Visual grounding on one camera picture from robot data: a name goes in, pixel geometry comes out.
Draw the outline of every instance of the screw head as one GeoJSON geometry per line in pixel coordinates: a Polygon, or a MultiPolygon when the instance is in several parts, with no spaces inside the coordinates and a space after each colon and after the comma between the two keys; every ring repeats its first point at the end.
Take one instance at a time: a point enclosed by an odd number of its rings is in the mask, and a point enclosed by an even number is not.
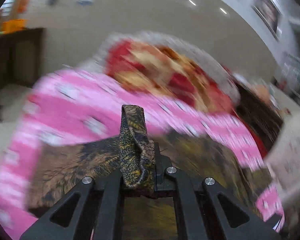
{"type": "Polygon", "coordinates": [[[211,186],[211,185],[213,185],[216,181],[214,180],[214,178],[206,178],[206,179],[204,180],[204,182],[205,182],[207,185],[211,186]]]}
{"type": "Polygon", "coordinates": [[[91,183],[92,182],[92,178],[91,177],[84,177],[83,179],[82,179],[82,183],[83,184],[89,184],[89,183],[91,183]]]}
{"type": "Polygon", "coordinates": [[[177,168],[175,167],[168,167],[167,168],[167,173],[173,174],[177,172],[177,168]]]}

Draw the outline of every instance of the white tile floor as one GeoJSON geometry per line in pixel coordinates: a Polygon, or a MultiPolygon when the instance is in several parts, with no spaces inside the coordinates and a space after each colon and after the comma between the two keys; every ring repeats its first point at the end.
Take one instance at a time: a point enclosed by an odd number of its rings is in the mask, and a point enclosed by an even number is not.
{"type": "Polygon", "coordinates": [[[0,91],[0,105],[3,106],[1,110],[3,122],[0,123],[0,156],[17,126],[18,117],[29,92],[29,88],[12,84],[0,91]]]}

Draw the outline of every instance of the brown wooden furniture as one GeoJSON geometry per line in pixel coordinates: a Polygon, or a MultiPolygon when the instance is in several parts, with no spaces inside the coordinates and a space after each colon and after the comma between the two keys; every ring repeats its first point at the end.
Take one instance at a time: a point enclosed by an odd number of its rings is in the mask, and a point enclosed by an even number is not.
{"type": "Polygon", "coordinates": [[[27,87],[40,77],[44,29],[0,35],[0,89],[9,83],[27,87]]]}

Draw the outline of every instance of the triangular cutout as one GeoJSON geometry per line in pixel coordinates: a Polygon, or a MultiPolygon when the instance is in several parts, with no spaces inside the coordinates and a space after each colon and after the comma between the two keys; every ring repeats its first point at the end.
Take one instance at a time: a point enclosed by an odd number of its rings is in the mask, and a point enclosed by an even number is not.
{"type": "Polygon", "coordinates": [[[79,199],[80,194],[74,193],[71,198],[59,207],[58,210],[51,216],[50,221],[64,228],[68,227],[79,199]]]}
{"type": "Polygon", "coordinates": [[[231,202],[223,194],[218,194],[218,200],[222,206],[223,211],[226,214],[227,220],[231,228],[237,228],[238,226],[245,224],[249,221],[249,216],[244,213],[239,207],[231,202]]]}

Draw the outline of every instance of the window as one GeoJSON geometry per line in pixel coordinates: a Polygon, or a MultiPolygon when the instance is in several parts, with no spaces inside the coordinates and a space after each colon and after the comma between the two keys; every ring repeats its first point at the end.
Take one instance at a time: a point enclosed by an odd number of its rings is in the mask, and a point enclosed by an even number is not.
{"type": "Polygon", "coordinates": [[[2,9],[1,16],[8,16],[12,10],[12,5],[15,0],[5,0],[3,5],[0,7],[2,9]]]}

